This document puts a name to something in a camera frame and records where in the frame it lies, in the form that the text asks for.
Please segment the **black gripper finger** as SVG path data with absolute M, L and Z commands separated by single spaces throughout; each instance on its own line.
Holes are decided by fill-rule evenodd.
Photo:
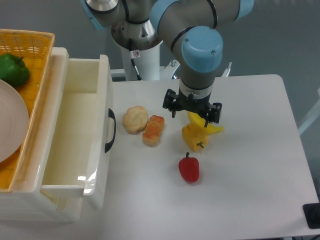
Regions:
M 214 102 L 213 104 L 208 103 L 207 106 L 201 111 L 202 118 L 205 120 L 204 127 L 208 124 L 220 122 L 222 103 Z
M 179 95 L 172 89 L 168 89 L 164 96 L 162 107 L 171 112 L 171 117 L 175 118 L 176 113 L 182 110 Z

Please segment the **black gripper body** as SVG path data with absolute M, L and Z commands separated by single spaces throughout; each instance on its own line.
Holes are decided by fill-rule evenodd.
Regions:
M 195 99 L 194 95 L 189 98 L 185 96 L 181 90 L 178 92 L 177 111 L 186 110 L 188 112 L 204 115 L 209 109 L 210 94 L 205 98 Z

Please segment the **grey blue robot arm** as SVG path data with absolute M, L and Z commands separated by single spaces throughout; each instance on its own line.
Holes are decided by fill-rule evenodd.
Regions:
M 167 45 L 180 64 L 179 90 L 169 89 L 163 108 L 173 115 L 186 110 L 206 124 L 220 121 L 222 104 L 210 96 L 223 57 L 217 28 L 248 15 L 252 0 L 83 0 L 82 7 L 96 29 L 111 27 L 116 44 L 129 55 L 128 70 L 143 80 L 137 58 Z

